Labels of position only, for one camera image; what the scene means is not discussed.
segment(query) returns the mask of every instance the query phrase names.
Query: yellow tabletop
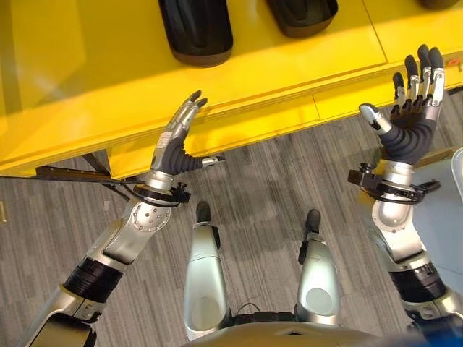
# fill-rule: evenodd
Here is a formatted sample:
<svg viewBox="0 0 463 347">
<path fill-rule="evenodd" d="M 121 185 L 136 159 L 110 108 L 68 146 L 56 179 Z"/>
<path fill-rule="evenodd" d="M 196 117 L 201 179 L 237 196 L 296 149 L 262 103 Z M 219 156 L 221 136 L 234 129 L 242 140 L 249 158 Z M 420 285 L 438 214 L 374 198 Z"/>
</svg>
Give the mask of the yellow tabletop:
<svg viewBox="0 0 463 347">
<path fill-rule="evenodd" d="M 105 148 L 113 177 L 143 172 L 198 88 L 210 102 L 187 138 L 196 155 L 348 116 L 364 101 L 386 105 L 392 73 L 421 43 L 439 46 L 446 62 L 463 59 L 463 1 L 428 11 L 417 1 L 339 0 L 331 25 L 299 40 L 280 33 L 264 0 L 227 4 L 231 58 L 197 69 L 171 55 L 157 1 L 3 1 L 0 174 Z M 446 85 L 463 85 L 457 66 Z"/>
</svg>

